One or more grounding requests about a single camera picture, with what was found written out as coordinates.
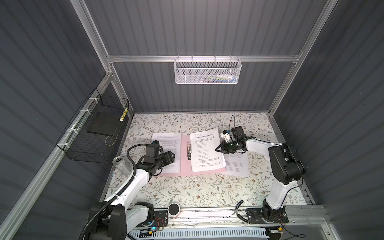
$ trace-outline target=wire basket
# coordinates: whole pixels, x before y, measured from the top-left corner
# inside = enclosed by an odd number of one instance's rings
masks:
[[[65,143],[57,142],[57,146],[74,161],[112,162],[129,121],[129,116],[125,116],[123,121],[120,121],[123,113],[127,113],[128,106],[128,99],[99,94],[87,110],[81,110],[82,116],[78,124],[72,129],[68,129],[70,124],[68,125],[62,136],[67,131],[70,131],[70,136]],[[116,116],[116,128],[112,135],[89,132],[89,127],[98,114]]]
[[[239,58],[225,60],[189,60],[175,58],[175,82],[177,84],[236,84],[240,76]]]

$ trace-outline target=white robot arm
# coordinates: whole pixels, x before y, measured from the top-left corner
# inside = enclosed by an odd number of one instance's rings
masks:
[[[235,152],[255,152],[263,155],[271,164],[272,174],[276,178],[272,189],[263,202],[262,217],[266,222],[273,222],[284,210],[285,197],[299,179],[305,174],[293,145],[265,142],[254,137],[247,137],[241,126],[230,132],[223,131],[221,136],[225,139],[216,151],[224,154]]]
[[[146,154],[135,164],[129,151],[137,146],[146,146]],[[138,144],[127,151],[127,157],[134,166],[132,177],[110,197],[106,203],[95,203],[88,222],[80,233],[79,240],[125,239],[128,232],[138,224],[154,220],[153,204],[139,202],[128,209],[134,197],[145,186],[157,170],[175,161],[171,151],[163,152],[158,141],[151,144]]]

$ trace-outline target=floral pattern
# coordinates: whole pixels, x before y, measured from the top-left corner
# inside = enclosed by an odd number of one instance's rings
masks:
[[[265,141],[277,141],[265,113],[235,113],[235,126],[242,126],[248,136]],[[149,143],[153,132],[205,131],[218,127],[228,129],[232,114],[136,114],[125,140],[122,155],[132,145]],[[145,154],[144,147],[131,150],[134,161]],[[269,162],[262,155],[248,152],[249,177],[235,177],[225,174],[201,174],[188,177],[153,177],[135,197],[132,205],[139,201],[152,203],[155,207],[167,207],[170,202],[179,202],[182,207],[227,207],[235,206],[240,200],[243,205],[260,206],[268,195],[275,180]],[[115,171],[106,197],[112,195],[127,179]],[[289,192],[287,205],[306,204],[298,188]]]

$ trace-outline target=white paper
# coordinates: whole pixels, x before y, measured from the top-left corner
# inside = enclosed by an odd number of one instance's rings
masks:
[[[191,133],[190,138],[193,172],[216,170],[226,166],[223,154],[215,150],[220,145],[217,128]]]
[[[180,172],[181,162],[181,133],[159,133],[152,134],[152,141],[158,140],[164,152],[171,151],[175,154],[175,162],[163,167],[162,172]]]
[[[224,159],[227,165],[225,167],[225,172],[221,172],[222,174],[236,177],[249,177],[247,152],[244,154],[225,154]]]

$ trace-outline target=gray wall panel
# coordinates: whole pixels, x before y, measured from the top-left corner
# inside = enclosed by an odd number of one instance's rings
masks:
[[[339,1],[275,114],[342,239],[382,238],[383,11]]]
[[[176,84],[172,63],[115,63],[135,112],[268,110],[291,63],[244,63],[238,84]]]
[[[0,1],[0,35],[2,222],[105,71],[69,1]],[[14,239],[74,238],[109,169],[65,158]]]
[[[110,55],[290,55],[322,1],[86,0]]]

